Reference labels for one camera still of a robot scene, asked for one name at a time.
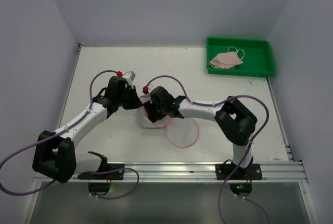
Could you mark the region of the pink bra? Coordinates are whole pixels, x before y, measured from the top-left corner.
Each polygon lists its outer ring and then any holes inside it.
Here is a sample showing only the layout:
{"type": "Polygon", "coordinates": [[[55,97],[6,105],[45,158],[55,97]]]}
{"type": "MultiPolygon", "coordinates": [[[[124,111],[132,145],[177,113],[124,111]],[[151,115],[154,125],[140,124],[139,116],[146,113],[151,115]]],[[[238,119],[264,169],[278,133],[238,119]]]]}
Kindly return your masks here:
{"type": "Polygon", "coordinates": [[[246,53],[243,49],[229,46],[227,52],[217,54],[210,62],[209,66],[217,69],[230,70],[243,64],[246,53]]]}

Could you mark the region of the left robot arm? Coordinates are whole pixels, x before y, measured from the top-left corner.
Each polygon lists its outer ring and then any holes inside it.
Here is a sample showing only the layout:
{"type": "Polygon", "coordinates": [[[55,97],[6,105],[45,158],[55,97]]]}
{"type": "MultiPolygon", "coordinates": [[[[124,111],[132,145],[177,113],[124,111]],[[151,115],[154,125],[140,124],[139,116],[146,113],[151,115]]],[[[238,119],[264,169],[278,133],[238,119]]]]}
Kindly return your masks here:
{"type": "Polygon", "coordinates": [[[43,131],[38,137],[33,170],[60,183],[75,174],[106,174],[109,169],[106,156],[93,151],[77,155],[75,149],[89,132],[119,108],[132,110],[142,106],[133,85],[134,78],[134,72],[112,76],[105,92],[93,97],[72,121],[53,132],[43,131]]]}

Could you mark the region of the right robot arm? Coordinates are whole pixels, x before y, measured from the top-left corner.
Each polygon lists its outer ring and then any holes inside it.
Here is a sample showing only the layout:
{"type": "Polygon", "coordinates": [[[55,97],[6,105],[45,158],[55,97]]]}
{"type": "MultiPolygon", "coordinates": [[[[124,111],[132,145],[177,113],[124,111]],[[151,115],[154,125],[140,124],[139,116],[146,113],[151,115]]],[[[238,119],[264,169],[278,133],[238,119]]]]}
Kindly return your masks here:
{"type": "Polygon", "coordinates": [[[247,172],[253,162],[253,156],[247,148],[258,119],[238,99],[228,97],[228,102],[217,107],[207,102],[190,102],[185,96],[173,97],[161,86],[154,89],[145,86],[143,93],[149,96],[143,106],[148,119],[153,123],[166,116],[217,123],[227,140],[233,144],[232,165],[239,165],[238,170],[243,174],[247,172]]]}

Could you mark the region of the white mesh laundry bag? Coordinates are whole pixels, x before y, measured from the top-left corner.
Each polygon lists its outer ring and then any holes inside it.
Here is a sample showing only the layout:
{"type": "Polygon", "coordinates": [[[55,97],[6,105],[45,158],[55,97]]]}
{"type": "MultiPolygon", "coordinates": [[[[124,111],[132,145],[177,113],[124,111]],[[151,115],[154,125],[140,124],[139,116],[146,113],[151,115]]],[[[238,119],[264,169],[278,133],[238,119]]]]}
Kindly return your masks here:
{"type": "Polygon", "coordinates": [[[161,120],[152,122],[144,107],[137,109],[137,119],[144,129],[165,129],[170,143],[180,148],[193,146],[199,139],[200,129],[193,118],[171,118],[166,116],[161,120]]]}

